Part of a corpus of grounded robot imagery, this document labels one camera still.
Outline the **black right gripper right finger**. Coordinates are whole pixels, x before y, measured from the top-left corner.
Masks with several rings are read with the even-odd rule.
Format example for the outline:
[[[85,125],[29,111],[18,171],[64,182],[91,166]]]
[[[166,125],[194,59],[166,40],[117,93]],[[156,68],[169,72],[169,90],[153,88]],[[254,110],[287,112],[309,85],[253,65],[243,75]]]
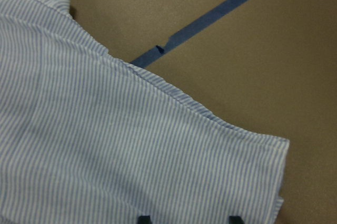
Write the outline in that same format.
[[[244,224],[244,221],[240,216],[229,216],[228,224]]]

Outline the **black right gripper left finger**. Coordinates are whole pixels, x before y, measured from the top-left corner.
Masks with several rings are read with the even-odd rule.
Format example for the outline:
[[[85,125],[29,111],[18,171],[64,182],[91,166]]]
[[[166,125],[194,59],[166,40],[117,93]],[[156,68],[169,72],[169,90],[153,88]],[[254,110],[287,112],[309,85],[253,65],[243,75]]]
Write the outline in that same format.
[[[138,216],[137,224],[151,224],[151,216]]]

